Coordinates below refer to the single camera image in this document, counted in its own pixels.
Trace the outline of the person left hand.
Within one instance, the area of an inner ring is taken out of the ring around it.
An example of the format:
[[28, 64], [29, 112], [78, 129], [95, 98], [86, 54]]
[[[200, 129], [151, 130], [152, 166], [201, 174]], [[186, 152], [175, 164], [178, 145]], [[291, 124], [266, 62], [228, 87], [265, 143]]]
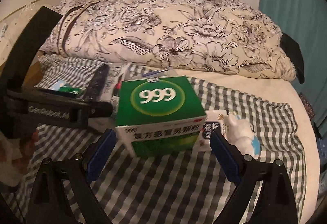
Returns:
[[19, 184], [27, 173], [36, 142], [39, 140], [35, 131], [27, 140], [8, 139], [1, 133], [1, 183], [9, 187]]

